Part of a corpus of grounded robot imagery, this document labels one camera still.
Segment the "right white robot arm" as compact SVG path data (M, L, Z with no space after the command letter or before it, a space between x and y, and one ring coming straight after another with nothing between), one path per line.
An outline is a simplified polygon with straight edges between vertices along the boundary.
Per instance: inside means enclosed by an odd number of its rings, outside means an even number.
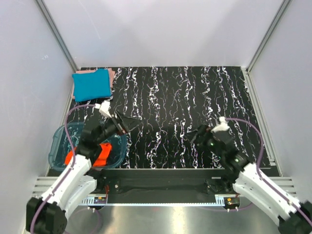
M309 201L301 202L284 191L254 161L239 151L229 126L219 124L210 128L200 125L188 133L186 139L218 156L233 191L263 211L278 226L281 234L312 232L312 204Z

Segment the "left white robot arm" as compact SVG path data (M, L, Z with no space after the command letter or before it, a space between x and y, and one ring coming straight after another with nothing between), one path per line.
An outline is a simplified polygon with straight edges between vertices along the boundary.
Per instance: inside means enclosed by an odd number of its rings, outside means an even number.
M103 186L100 172L92 167L102 152L101 143L124 135L141 121L115 112L104 123L84 128L73 156L56 181L26 205L25 228L32 234L62 234L70 216L87 195Z

